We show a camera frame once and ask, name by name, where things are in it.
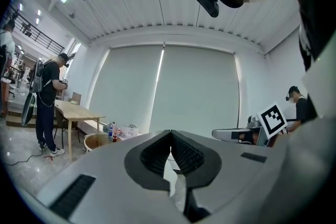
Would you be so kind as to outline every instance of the ceiling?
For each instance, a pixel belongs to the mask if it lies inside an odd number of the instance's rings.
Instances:
[[[223,31],[267,47],[299,25],[297,0],[262,0],[239,9],[219,3],[217,18],[211,18],[196,0],[67,0],[55,1],[52,9],[60,10],[91,40],[131,28],[183,25]],[[76,17],[70,19],[73,12]]]

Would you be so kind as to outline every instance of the tiled floor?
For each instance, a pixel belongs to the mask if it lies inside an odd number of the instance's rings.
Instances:
[[[40,154],[36,140],[35,129],[8,127],[0,119],[0,155],[4,163],[13,164],[25,161],[31,155]],[[53,158],[44,158],[50,154],[44,150],[42,156],[31,157],[28,162],[18,163],[14,166],[5,165],[15,184],[22,187],[33,196],[55,175],[70,164],[68,151],[68,133],[64,132],[65,154]],[[77,132],[72,132],[72,155],[74,159],[82,156],[84,151],[84,136],[80,134],[81,143],[78,143]],[[57,131],[55,144],[61,147],[61,132]]]

